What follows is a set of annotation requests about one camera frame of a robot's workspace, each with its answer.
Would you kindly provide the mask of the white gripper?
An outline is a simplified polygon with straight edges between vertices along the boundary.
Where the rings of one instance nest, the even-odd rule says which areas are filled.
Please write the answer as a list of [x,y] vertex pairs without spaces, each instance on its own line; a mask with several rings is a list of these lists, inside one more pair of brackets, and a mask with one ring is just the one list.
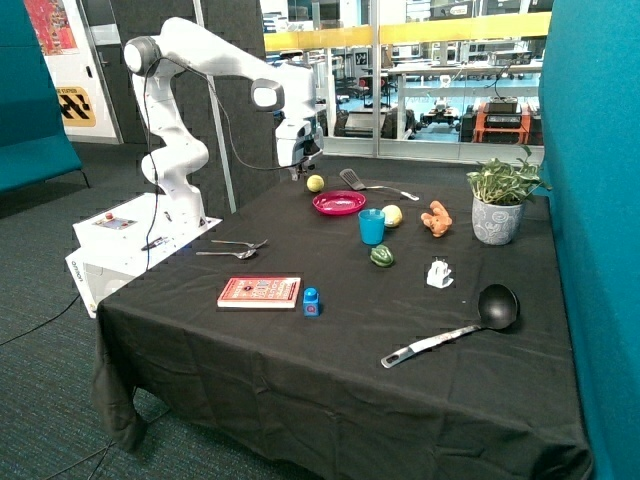
[[306,174],[323,154],[323,129],[315,119],[285,118],[275,130],[278,165],[290,168],[291,179]]

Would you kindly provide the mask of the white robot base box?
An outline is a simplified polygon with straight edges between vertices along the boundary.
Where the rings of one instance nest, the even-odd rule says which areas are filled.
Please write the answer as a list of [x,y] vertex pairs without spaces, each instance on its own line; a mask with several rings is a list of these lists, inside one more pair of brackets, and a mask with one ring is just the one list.
[[[73,225],[80,247],[66,263],[88,315],[106,297],[167,259],[221,220],[195,217],[187,224],[166,195],[144,193]],[[149,251],[149,241],[167,237]]]

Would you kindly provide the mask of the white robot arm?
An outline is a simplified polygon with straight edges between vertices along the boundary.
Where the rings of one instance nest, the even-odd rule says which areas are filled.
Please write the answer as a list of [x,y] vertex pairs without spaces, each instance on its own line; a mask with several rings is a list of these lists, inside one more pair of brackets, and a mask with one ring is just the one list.
[[209,151],[185,127],[171,90],[172,78],[185,70],[251,80],[251,100],[257,109],[284,115],[275,130],[276,152],[279,165],[292,176],[314,164],[323,152],[315,74],[306,65],[270,65],[179,17],[166,20],[156,36],[129,40],[124,59],[144,122],[164,143],[144,157],[143,172],[168,196],[174,223],[199,226],[205,221],[201,193],[187,177],[207,163]]

